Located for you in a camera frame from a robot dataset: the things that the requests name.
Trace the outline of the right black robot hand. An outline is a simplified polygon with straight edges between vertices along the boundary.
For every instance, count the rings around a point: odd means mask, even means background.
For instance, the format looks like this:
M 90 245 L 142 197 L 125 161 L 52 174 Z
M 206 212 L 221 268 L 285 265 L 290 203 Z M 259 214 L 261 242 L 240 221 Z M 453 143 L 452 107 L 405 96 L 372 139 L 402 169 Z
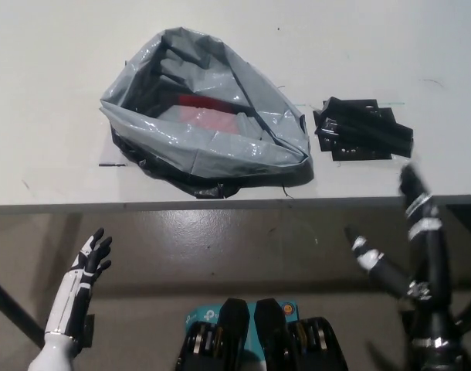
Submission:
M 449 256 L 439 208 L 411 164 L 401 171 L 400 191 L 411 247 L 409 272 L 373 248 L 357 229 L 347 226 L 344 232 L 352 254 L 369 278 L 395 298 L 414 304 L 412 342 L 418 347 L 445 347 L 459 335 L 450 311 Z

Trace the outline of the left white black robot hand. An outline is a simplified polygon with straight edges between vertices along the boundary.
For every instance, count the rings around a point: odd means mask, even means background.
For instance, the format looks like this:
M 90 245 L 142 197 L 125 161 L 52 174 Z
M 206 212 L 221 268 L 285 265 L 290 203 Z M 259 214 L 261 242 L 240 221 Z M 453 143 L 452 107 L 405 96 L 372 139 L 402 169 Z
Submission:
M 72 339 L 82 335 L 93 286 L 111 265 L 107 257 L 111 252 L 112 238 L 103 235 L 103 228 L 92 234 L 63 275 L 46 323 L 46 333 Z

